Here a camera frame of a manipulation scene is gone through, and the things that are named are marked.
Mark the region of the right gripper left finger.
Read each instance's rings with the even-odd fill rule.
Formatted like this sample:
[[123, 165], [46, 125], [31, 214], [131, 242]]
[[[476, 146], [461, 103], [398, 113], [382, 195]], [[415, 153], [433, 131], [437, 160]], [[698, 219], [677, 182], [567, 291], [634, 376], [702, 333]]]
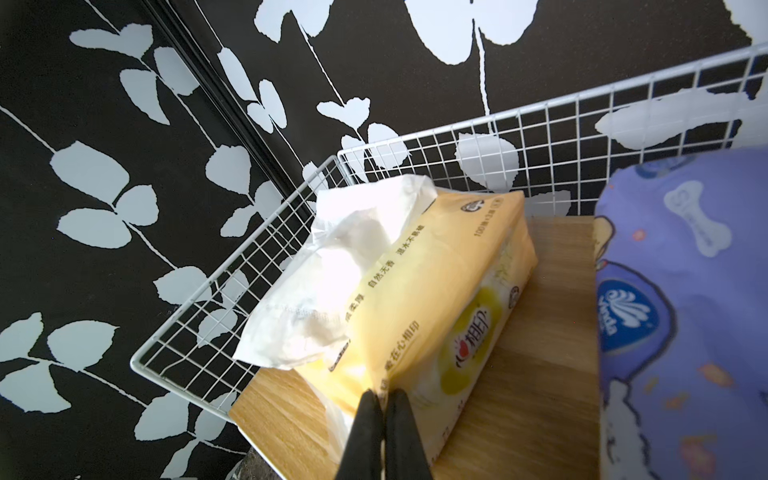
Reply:
[[336, 480], [382, 478], [384, 416], [378, 396], [371, 390], [360, 399]]

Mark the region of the purple tissue pack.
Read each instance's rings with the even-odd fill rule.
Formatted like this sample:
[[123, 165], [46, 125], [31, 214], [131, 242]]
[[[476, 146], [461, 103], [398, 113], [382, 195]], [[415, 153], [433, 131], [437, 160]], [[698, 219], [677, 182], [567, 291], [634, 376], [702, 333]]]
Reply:
[[604, 479], [767, 475], [767, 151], [616, 172], [593, 223]]

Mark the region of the orange-yellow tissue pack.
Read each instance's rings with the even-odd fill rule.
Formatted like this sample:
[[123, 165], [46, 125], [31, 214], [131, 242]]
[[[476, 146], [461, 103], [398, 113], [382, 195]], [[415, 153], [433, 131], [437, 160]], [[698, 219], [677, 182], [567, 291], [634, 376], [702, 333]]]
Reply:
[[410, 174], [319, 192], [235, 358], [300, 374], [338, 448], [365, 392], [405, 391], [436, 460], [536, 267], [524, 206]]

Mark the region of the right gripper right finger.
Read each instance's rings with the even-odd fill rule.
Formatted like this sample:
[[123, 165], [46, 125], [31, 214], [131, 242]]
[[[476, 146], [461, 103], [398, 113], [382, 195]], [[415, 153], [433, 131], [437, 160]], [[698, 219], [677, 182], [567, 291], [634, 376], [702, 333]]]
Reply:
[[384, 433], [386, 480], [433, 479], [408, 395], [402, 389], [389, 394]]

